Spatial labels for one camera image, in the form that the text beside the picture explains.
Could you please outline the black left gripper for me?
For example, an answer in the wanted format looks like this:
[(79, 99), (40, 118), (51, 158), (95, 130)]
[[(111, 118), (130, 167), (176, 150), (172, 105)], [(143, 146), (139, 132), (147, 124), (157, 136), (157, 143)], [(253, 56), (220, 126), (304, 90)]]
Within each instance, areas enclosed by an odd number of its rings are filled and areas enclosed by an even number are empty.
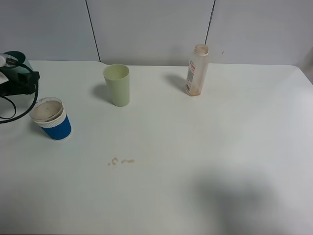
[(39, 72), (30, 72), (23, 67), (2, 68), (0, 71), (8, 79), (8, 81), (0, 85), (1, 95), (11, 96), (35, 93), (40, 79)]

